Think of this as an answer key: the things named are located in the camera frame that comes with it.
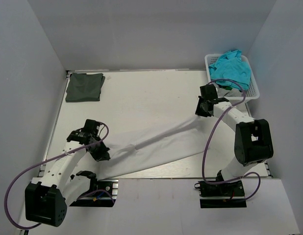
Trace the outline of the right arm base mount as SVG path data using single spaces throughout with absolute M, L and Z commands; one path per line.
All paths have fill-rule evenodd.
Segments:
M 200 192 L 201 209 L 246 208 L 245 191 L 241 180 L 210 185 L 198 181 L 194 188 Z

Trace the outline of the grey garment in basket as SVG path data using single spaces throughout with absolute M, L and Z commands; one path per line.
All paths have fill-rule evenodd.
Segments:
M 241 97 L 242 93 L 235 88 L 227 90 L 221 87 L 216 88 L 219 97 Z

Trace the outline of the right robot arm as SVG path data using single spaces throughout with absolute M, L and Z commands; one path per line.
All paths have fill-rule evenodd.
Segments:
M 215 117 L 217 121 L 206 142 L 202 159 L 202 177 L 205 183 L 216 185 L 221 195 L 228 195 L 234 189 L 233 182 L 249 175 L 248 171 L 259 163 L 272 158 L 274 148 L 270 126 L 265 119 L 254 119 L 244 115 L 236 104 L 224 97 L 219 98 L 216 87 L 207 84 L 200 87 L 201 96 L 195 114 L 200 117 Z M 213 134 L 220 122 L 235 132 L 234 158 L 219 171 L 221 180 L 208 181 L 205 177 L 205 161 Z

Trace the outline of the green garment in basket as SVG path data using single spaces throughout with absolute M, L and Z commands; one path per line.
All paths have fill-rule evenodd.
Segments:
M 223 86 L 223 85 L 219 85 L 220 88 L 225 89 L 225 90 L 232 90 L 233 87 L 231 86 Z

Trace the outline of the folded dark green t-shirt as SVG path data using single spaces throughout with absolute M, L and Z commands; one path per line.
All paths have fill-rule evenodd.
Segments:
M 65 101 L 68 103 L 100 101 L 104 81 L 105 76 L 102 73 L 72 73 L 66 90 Z

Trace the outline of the white plastic basket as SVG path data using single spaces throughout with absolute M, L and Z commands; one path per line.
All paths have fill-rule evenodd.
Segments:
M 217 53 L 207 54 L 204 58 L 208 83 L 211 82 L 211 76 L 210 76 L 210 72 L 208 71 L 208 66 L 215 63 L 221 55 L 222 54 L 217 54 Z M 253 71 L 251 71 L 249 89 L 245 90 L 245 92 L 246 92 L 246 99 L 245 99 L 244 102 L 248 102 L 250 100 L 258 99 L 259 96 L 260 96 Z M 241 101 L 243 99 L 243 97 L 241 95 L 239 95 L 239 96 L 226 96 L 226 99 L 228 99 L 232 104 L 234 104 L 236 102 Z

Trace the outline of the white t-shirt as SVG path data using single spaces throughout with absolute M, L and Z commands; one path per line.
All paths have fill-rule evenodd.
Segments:
M 192 116 L 180 122 L 109 135 L 104 141 L 110 160 L 95 167 L 99 180 L 181 160 L 204 150 L 207 119 Z

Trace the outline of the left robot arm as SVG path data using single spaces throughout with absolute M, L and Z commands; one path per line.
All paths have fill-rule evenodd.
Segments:
M 109 148 L 100 138 L 102 122 L 88 119 L 80 129 L 73 130 L 66 139 L 62 157 L 36 183 L 25 189 L 25 217 L 39 224 L 58 227 L 68 207 L 81 196 L 98 191 L 97 176 L 88 170 L 74 173 L 78 162 L 90 154 L 96 161 L 108 161 Z

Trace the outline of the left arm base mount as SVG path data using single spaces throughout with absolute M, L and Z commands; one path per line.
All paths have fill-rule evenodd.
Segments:
M 91 171 L 79 171 L 74 176 L 82 176 L 90 180 L 89 189 L 84 192 L 70 207 L 111 208 L 117 199 L 118 180 L 98 180 L 95 173 Z

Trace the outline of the turquoise t-shirt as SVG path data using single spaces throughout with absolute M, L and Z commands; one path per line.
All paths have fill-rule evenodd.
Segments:
M 242 51 L 233 50 L 222 54 L 215 63 L 208 66 L 211 80 L 216 80 L 218 85 L 231 86 L 248 90 L 250 85 L 251 68 L 242 60 Z

